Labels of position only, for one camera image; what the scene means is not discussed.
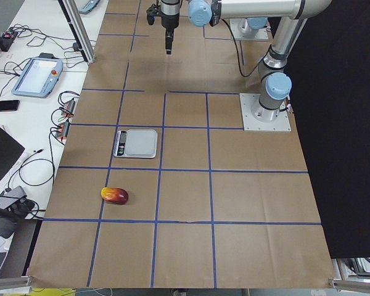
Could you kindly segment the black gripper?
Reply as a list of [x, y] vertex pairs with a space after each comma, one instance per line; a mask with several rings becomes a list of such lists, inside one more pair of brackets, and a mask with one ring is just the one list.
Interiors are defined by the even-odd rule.
[[161, 24], [166, 29], [165, 50], [166, 54], [172, 52], [175, 28], [179, 25], [180, 0], [161, 0]]

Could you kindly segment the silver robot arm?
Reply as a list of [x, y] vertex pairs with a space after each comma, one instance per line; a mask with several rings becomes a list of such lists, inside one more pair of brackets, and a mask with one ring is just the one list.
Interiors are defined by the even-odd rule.
[[239, 29], [244, 34], [256, 34], [268, 23], [267, 17], [245, 18], [239, 24]]
[[215, 26], [233, 18], [280, 17], [273, 43], [255, 67], [260, 76], [261, 93], [251, 106], [256, 120], [272, 122], [283, 111], [281, 104], [292, 87], [283, 71], [293, 45], [305, 22], [329, 5], [330, 1], [189, 1], [188, 16], [197, 27]]

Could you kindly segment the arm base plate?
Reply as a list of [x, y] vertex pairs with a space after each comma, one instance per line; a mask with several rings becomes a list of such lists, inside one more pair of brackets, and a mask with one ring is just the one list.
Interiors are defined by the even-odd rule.
[[244, 131], [291, 132], [285, 103], [277, 110], [267, 110], [260, 105], [259, 97], [260, 94], [239, 94]]
[[267, 41], [267, 17], [231, 18], [229, 20], [235, 40]]

